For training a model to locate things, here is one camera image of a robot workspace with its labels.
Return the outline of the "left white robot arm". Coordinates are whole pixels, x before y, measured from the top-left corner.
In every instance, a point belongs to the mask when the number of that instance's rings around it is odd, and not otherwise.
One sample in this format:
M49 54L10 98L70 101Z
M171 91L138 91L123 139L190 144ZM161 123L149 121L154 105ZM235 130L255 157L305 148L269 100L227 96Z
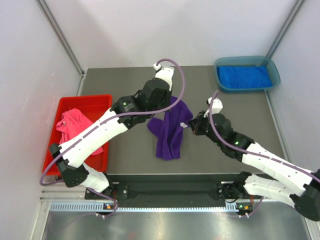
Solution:
M85 161L112 138L145 123L155 114L168 110L172 77L156 75L134 95L119 98L96 122L64 143L53 143L49 152L68 188L82 185L102 198L109 198L114 187L106 174Z

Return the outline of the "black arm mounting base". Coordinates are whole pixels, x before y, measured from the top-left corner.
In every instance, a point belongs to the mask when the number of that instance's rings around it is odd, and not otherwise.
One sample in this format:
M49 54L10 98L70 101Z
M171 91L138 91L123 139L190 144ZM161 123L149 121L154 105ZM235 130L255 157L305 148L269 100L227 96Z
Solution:
M109 174L110 186L102 195L85 191L86 200L117 200L122 208L196 208L222 207L229 197L220 194L224 182L232 182L235 173L227 174Z

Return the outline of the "blue towel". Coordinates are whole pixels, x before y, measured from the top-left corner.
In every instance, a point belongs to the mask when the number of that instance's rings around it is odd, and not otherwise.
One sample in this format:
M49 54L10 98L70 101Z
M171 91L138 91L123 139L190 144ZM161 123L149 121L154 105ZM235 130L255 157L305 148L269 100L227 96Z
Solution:
M265 66L219 66L217 75L221 85L232 91L258 90L273 86Z

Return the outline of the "purple towel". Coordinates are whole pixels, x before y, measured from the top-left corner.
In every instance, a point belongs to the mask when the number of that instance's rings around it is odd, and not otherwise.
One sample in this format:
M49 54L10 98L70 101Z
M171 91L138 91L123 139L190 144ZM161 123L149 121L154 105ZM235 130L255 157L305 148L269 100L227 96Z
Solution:
M193 114L182 100L165 112L163 119L151 118L147 128L157 138L157 158L170 161L181 157L183 132L192 119Z

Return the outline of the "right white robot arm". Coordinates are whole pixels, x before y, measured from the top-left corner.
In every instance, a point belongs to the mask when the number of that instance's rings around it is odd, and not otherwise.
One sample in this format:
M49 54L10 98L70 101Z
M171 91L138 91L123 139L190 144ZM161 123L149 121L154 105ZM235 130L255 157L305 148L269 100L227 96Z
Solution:
M233 130L221 113L210 118L201 111L189 124L197 136L206 136L229 158L252 166L270 178L241 172L233 181L239 198L261 196L287 204L303 217L320 220L320 172L296 166L264 149L252 138Z

